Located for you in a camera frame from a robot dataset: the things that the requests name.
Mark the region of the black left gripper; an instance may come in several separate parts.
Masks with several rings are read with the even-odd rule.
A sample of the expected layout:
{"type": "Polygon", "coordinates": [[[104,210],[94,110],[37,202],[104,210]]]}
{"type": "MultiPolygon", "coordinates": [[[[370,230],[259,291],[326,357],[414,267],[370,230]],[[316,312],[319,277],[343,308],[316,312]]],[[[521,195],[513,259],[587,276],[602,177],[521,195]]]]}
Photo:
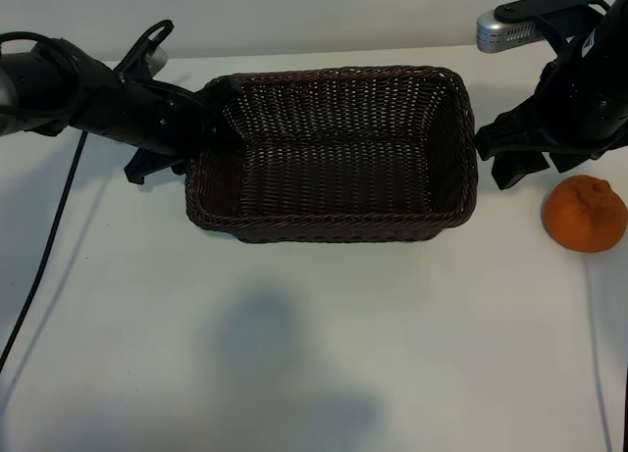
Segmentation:
{"type": "Polygon", "coordinates": [[[131,183],[171,168],[185,175],[191,159],[209,144],[230,144],[238,135],[225,115],[243,95],[233,75],[213,79],[203,96],[179,86],[116,73],[99,62],[79,68],[84,83],[78,129],[136,148],[125,166],[131,183]]]}

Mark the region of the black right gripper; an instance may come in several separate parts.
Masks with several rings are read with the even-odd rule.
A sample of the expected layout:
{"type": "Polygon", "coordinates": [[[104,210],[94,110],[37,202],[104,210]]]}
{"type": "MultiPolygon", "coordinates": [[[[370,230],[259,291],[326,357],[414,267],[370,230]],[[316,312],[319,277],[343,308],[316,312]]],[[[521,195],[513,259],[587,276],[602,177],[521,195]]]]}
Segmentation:
{"type": "Polygon", "coordinates": [[[475,146],[506,190],[552,161],[566,173],[627,144],[627,34],[549,36],[556,58],[534,94],[482,126],[475,146]]]}

